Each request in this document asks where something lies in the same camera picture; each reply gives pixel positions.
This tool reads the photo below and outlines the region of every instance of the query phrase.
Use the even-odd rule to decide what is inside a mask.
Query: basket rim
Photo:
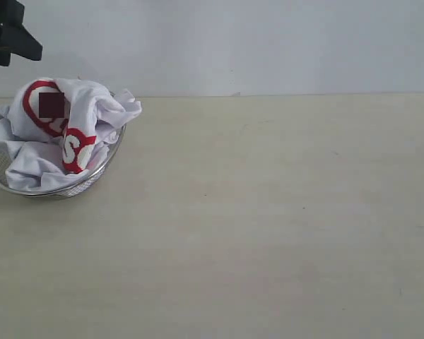
[[[3,189],[4,191],[7,191],[9,193],[12,194],[18,194],[20,196],[33,196],[33,197],[37,197],[37,196],[53,196],[56,195],[57,193],[63,192],[63,191],[68,191],[69,189],[73,189],[74,187],[88,181],[90,178],[94,177],[97,173],[99,173],[100,171],[103,170],[103,168],[105,166],[107,166],[107,164],[112,161],[114,155],[116,154],[116,152],[118,151],[118,148],[122,142],[122,139],[124,137],[124,132],[126,131],[126,125],[124,125],[121,128],[121,132],[119,133],[119,137],[117,142],[114,144],[114,147],[111,149],[110,153],[108,154],[107,158],[94,170],[92,171],[88,176],[86,177],[82,177],[79,180],[66,185],[66,186],[62,186],[59,187],[58,189],[52,189],[50,191],[35,191],[35,192],[31,192],[31,191],[20,191],[18,189],[12,189],[10,187],[8,187],[7,185],[4,185],[1,183],[0,181],[0,188]]]

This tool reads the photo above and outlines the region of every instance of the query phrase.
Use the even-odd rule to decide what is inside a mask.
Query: white backdrop
[[[136,95],[424,91],[424,0],[21,0],[43,60],[0,67]]]

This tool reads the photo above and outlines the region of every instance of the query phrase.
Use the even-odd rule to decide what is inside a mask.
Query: crumpled white cloth
[[[64,93],[64,118],[39,118],[41,91]],[[106,159],[119,130],[140,113],[128,90],[112,97],[92,81],[41,78],[25,85],[11,105],[0,106],[0,151],[12,161],[8,185],[51,191],[76,182]]]

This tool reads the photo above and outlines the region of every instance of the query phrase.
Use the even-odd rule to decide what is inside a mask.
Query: tabletop
[[[424,338],[424,94],[142,102],[91,190],[0,190],[0,338]]]

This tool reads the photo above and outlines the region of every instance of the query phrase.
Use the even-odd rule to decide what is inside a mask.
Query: metal mesh basket
[[[96,170],[92,171],[87,177],[79,179],[77,182],[74,182],[68,186],[60,187],[59,189],[55,189],[52,191],[28,192],[10,188],[8,186],[8,180],[6,180],[5,172],[11,164],[11,160],[9,159],[7,154],[0,152],[0,188],[12,194],[18,194],[20,196],[27,196],[31,198],[63,199],[71,198],[72,196],[77,196],[78,194],[83,193],[84,191],[89,189],[104,174],[105,170],[107,169],[108,165],[111,163],[114,155],[116,154],[119,145],[121,144],[125,131],[126,127],[124,126],[119,132],[118,141],[115,144],[109,146],[107,159],[105,159]]]

